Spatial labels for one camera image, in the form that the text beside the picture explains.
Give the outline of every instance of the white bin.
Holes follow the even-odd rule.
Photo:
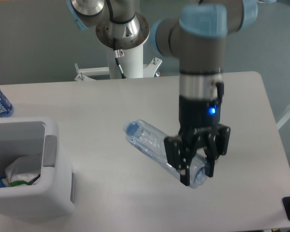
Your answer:
[[[48,117],[0,118],[0,175],[18,157],[43,154],[36,185],[0,188],[0,214],[52,217],[74,209],[74,174],[59,145],[58,126]]]

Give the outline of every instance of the blue joint cap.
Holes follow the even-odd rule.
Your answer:
[[[187,5],[179,25],[196,36],[221,38],[228,34],[227,9],[222,4]]]
[[[86,26],[83,24],[83,22],[80,20],[80,18],[79,18],[79,17],[77,16],[77,14],[75,13],[74,8],[72,7],[72,3],[71,3],[71,1],[70,1],[70,0],[67,0],[66,3],[67,3],[67,6],[68,6],[68,8],[69,8],[69,10],[70,10],[70,13],[71,13],[71,15],[72,15],[72,17],[73,17],[73,19],[74,19],[74,21],[75,21],[77,27],[78,27],[80,30],[87,30],[88,27],[86,27]]]
[[[243,0],[243,22],[240,29],[246,28],[256,21],[258,15],[257,0]]]
[[[164,19],[161,19],[159,21],[157,21],[150,29],[150,34],[149,34],[149,42],[151,47],[154,49],[154,51],[160,55],[162,55],[157,47],[157,43],[156,43],[156,33],[157,33],[157,29],[160,25],[160,23],[163,21]]]

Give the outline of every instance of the floor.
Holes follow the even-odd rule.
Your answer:
[[[179,16],[187,3],[142,0],[140,9],[152,25]],[[149,47],[144,46],[145,63],[155,56]],[[95,29],[79,31],[64,0],[0,2],[0,84],[72,81],[75,62],[79,68],[107,65]],[[262,75],[273,114],[279,117],[290,102],[290,0],[259,4],[256,23],[228,36],[225,72],[242,71]],[[163,58],[160,72],[178,74],[178,61]],[[290,120],[280,135],[290,164]]]

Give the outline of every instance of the white table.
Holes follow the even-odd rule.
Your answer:
[[[51,116],[76,167],[75,211],[53,219],[0,215],[0,232],[231,232],[290,227],[290,169],[260,75],[225,74],[228,154],[214,177],[183,186],[125,141],[128,120],[178,132],[178,77],[1,86],[13,116]]]

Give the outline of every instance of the blue led light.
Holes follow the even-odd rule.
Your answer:
[[[215,108],[213,108],[213,107],[209,108],[209,114],[210,115],[214,115],[215,113],[216,113],[216,109]]]

